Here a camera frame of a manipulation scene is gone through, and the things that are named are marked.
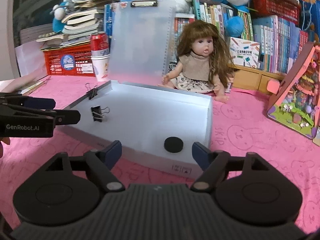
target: white cardboard box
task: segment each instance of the white cardboard box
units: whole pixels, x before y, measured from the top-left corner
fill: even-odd
[[[257,68],[260,43],[230,37],[228,44],[235,65]]]
[[[98,95],[89,100],[84,95],[66,109],[78,110],[80,122],[57,129],[98,150],[119,140],[123,156],[140,165],[197,178],[202,170],[192,157],[192,144],[210,147],[212,98],[207,95],[109,81],[98,87]],[[94,122],[91,107],[109,107],[106,120]],[[178,137],[183,150],[169,153],[164,140]]]

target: red plastic basket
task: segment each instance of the red plastic basket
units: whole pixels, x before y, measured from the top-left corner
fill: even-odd
[[[75,59],[76,67],[70,70],[64,69],[61,66],[61,58],[64,55],[72,55]],[[93,69],[87,68],[87,64],[92,63],[90,44],[44,51],[44,58],[48,75],[94,77]]]
[[[251,0],[254,12],[257,17],[278,15],[288,21],[299,25],[300,5],[293,4],[287,0]]]

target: doll dress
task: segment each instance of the doll dress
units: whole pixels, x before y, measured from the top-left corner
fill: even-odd
[[[209,58],[195,54],[179,57],[183,69],[179,76],[171,79],[177,89],[205,94],[213,91],[214,86],[208,81],[209,78]]]

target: black round puck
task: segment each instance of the black round puck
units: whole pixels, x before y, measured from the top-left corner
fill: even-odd
[[[183,141],[178,137],[168,137],[164,141],[164,148],[171,153],[181,152],[183,149]]]

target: label printer box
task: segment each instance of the label printer box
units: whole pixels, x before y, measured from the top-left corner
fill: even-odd
[[[257,68],[260,43],[233,37],[229,37],[227,42],[235,65]]]

